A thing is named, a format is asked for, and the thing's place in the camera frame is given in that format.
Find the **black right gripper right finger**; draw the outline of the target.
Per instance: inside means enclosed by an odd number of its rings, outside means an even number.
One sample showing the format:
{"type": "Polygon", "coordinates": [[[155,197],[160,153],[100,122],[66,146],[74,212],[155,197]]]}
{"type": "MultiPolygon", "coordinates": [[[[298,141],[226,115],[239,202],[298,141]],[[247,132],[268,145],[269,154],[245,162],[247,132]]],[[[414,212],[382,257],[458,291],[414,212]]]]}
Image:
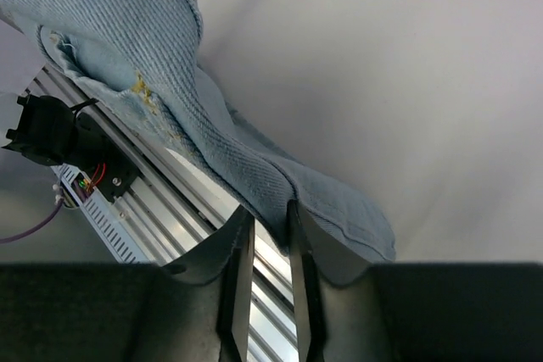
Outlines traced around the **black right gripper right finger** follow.
{"type": "Polygon", "coordinates": [[[539,361],[539,263],[373,263],[288,205],[302,361],[539,361]]]}

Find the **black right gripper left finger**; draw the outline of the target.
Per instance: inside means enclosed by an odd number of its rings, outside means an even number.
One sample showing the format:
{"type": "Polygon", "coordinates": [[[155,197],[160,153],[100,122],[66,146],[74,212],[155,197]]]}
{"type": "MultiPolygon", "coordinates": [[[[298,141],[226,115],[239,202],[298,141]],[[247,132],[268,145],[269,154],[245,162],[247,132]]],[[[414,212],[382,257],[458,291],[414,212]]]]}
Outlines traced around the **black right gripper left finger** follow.
{"type": "Polygon", "coordinates": [[[2,360],[246,360],[254,224],[238,208],[163,266],[4,265],[2,360]]]}

